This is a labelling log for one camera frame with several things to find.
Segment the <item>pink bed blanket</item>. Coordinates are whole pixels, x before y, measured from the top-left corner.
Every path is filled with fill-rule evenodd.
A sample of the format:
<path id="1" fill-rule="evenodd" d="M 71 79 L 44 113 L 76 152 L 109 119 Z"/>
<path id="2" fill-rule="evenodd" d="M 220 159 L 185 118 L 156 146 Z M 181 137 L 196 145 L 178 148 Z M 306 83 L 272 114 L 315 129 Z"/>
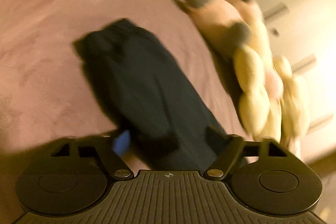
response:
<path id="1" fill-rule="evenodd" d="M 229 134 L 245 136 L 213 53 L 174 0 L 1 0 L 1 173 L 39 145 L 115 128 L 101 111 L 72 43 L 119 18 L 156 34 Z"/>

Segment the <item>white wardrobe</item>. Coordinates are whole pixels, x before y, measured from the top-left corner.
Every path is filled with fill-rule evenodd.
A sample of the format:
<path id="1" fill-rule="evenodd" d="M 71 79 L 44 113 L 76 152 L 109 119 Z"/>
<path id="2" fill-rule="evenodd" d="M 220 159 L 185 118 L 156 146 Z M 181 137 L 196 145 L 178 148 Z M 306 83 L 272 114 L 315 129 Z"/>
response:
<path id="1" fill-rule="evenodd" d="M 335 0 L 257 0 L 272 53 L 285 56 L 309 91 L 304 162 L 335 151 Z"/>

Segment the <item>yellow flower plush pillow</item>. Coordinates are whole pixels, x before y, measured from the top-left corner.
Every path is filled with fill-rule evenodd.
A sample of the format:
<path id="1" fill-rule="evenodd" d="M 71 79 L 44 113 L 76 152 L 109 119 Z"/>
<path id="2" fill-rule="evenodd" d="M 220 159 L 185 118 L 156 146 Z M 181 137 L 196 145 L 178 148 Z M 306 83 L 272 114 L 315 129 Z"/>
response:
<path id="1" fill-rule="evenodd" d="M 242 126 L 255 141 L 272 138 L 300 158 L 300 140 L 310 122 L 307 87 L 286 57 L 273 57 L 262 13 L 253 12 L 244 20 L 252 35 L 233 55 L 242 89 L 238 103 Z"/>

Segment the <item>grey footed pink plush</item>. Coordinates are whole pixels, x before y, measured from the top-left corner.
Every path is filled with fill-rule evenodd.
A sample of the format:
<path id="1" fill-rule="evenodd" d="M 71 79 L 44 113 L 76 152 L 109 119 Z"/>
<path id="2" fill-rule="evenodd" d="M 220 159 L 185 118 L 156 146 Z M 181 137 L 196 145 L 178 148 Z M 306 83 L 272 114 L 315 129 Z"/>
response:
<path id="1" fill-rule="evenodd" d="M 256 0 L 183 0 L 177 4 L 224 59 L 230 59 L 239 46 L 252 38 L 252 24 L 264 23 Z"/>

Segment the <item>navy blue zip jacket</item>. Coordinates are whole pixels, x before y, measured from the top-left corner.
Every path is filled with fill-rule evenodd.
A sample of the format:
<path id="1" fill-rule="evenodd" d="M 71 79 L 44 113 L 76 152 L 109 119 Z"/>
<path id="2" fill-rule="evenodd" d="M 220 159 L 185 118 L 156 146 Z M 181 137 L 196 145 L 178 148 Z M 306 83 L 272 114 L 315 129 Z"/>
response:
<path id="1" fill-rule="evenodd" d="M 229 134 L 154 34 L 120 19 L 73 45 L 101 106 L 149 166 L 204 172 L 214 162 L 206 129 Z"/>

